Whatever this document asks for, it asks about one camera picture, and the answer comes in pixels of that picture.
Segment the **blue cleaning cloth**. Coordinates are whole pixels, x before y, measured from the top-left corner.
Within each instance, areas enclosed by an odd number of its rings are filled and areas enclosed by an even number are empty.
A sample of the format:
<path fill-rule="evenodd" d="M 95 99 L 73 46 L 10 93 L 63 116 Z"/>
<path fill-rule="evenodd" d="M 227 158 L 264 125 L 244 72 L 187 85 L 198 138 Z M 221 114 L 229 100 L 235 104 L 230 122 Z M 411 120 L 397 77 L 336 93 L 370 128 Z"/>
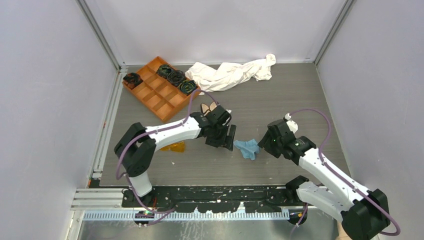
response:
<path fill-rule="evenodd" d="M 260 147 L 255 139 L 248 141 L 235 140 L 233 145 L 240 150 L 245 159 L 250 159 L 251 161 L 254 161 L 256 154 L 260 152 Z"/>

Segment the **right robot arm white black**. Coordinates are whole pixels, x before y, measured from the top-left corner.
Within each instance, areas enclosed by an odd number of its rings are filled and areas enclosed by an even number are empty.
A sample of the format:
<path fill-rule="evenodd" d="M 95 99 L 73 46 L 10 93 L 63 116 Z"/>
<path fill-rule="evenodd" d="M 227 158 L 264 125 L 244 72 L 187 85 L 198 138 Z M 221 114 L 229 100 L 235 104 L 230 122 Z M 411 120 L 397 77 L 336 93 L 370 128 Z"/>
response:
<path fill-rule="evenodd" d="M 341 223 L 352 240 L 370 240 L 391 224 L 387 196 L 371 191 L 335 166 L 310 139 L 296 137 L 293 120 L 279 119 L 267 125 L 258 146 L 272 156 L 292 161 L 315 176 L 327 189 L 299 175 L 287 182 L 285 198 L 291 205 L 313 205 Z"/>

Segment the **black glasses case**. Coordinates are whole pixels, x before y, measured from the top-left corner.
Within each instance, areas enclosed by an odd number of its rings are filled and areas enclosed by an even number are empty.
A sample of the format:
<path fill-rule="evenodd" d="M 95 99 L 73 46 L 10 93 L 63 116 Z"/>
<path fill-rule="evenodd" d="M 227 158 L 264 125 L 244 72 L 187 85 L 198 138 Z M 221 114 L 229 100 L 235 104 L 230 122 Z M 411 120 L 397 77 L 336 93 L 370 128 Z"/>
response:
<path fill-rule="evenodd" d="M 215 101 L 213 101 L 211 104 L 207 105 L 206 103 L 201 103 L 200 104 L 200 112 L 203 115 L 207 115 L 208 113 L 212 112 L 214 109 L 216 109 L 218 107 L 218 103 L 216 103 Z"/>

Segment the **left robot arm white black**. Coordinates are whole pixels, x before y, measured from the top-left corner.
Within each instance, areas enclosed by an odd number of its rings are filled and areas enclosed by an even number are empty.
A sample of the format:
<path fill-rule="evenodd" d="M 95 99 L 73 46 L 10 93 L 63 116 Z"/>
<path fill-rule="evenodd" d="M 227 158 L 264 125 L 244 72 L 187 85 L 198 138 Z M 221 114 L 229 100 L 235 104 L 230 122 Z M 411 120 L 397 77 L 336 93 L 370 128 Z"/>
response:
<path fill-rule="evenodd" d="M 205 138 L 206 145 L 232 151 L 237 127 L 231 120 L 231 112 L 217 105 L 163 125 L 132 124 L 114 147 L 118 157 L 116 178 L 126 176 L 135 191 L 135 202 L 148 207 L 154 199 L 148 176 L 154 154 L 163 147 L 198 138 Z"/>

